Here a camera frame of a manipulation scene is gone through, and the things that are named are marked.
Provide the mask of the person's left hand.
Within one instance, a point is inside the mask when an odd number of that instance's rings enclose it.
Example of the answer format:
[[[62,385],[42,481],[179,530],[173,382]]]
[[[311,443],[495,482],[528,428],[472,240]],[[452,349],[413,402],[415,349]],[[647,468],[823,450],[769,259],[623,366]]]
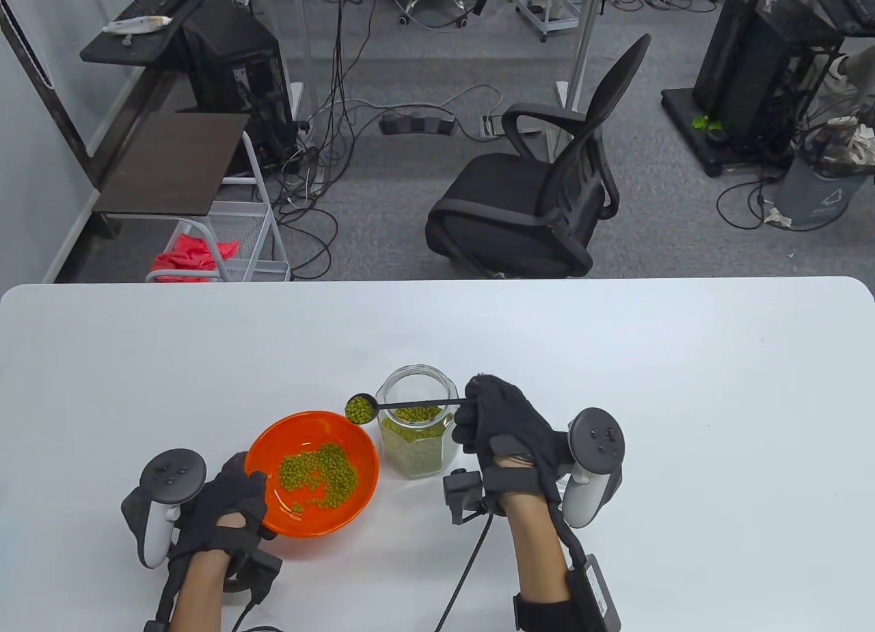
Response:
[[[207,551],[224,551],[241,562],[253,554],[260,541],[276,537],[265,525],[267,475],[262,471],[247,473],[246,457],[246,452],[235,454],[197,497],[185,504],[169,564]]]

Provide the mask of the person's right hand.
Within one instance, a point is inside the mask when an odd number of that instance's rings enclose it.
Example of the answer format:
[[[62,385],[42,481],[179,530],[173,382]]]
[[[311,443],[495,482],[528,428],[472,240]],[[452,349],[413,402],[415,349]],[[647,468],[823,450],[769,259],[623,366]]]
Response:
[[[473,376],[465,387],[468,399],[455,414],[451,439],[466,454],[474,454],[482,471],[496,467],[501,453],[494,439],[512,437],[521,446],[511,454],[528,458],[537,472],[537,492],[550,503],[560,500],[560,468],[571,463],[566,432],[554,430],[512,383],[497,376]]]

